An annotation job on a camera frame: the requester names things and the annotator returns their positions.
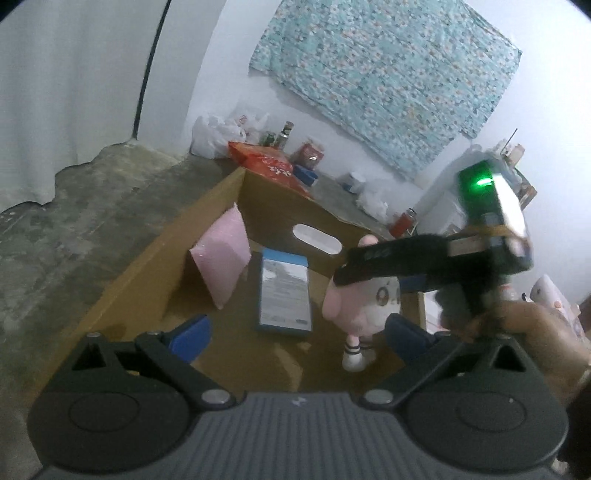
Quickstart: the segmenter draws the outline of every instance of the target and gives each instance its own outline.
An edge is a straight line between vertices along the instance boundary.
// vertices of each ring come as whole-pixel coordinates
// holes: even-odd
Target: pink plush toy
[[[359,246],[377,243],[375,236],[365,235]],[[360,372],[375,361],[372,336],[384,329],[391,313],[399,312],[400,285],[396,277],[373,278],[346,287],[337,287],[330,279],[322,315],[347,334],[343,353],[345,370]]]

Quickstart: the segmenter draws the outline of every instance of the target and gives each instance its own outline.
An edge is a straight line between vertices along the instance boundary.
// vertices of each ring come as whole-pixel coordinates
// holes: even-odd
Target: concrete floor
[[[30,389],[61,335],[167,223],[234,168],[113,145],[60,172],[51,203],[0,213],[0,479],[28,479],[40,468],[26,432]],[[385,233],[331,180],[321,177],[313,195],[338,217]]]

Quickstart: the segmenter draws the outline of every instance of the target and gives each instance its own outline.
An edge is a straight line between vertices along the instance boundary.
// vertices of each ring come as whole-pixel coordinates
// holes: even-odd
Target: gray gripper base
[[[346,393],[253,393],[239,406],[202,415],[176,450],[125,473],[86,475],[56,467],[38,480],[545,480],[545,467],[484,475],[423,452],[386,412],[357,406]]]

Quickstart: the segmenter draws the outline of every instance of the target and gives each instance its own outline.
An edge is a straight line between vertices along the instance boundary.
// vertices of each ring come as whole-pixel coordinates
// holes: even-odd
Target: plush toy leg
[[[365,364],[369,365],[375,362],[376,353],[374,350],[374,337],[373,335],[360,337],[361,340],[359,346],[361,347],[361,355],[365,360]]]
[[[359,337],[348,335],[343,353],[343,368],[347,372],[361,372],[365,365],[366,362],[361,355],[361,347],[359,346]]]

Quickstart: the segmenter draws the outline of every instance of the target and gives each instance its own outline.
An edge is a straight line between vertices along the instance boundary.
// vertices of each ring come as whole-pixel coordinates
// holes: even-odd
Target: pink plastic bag
[[[236,204],[209,227],[190,252],[214,304],[222,309],[251,259],[246,228]]]

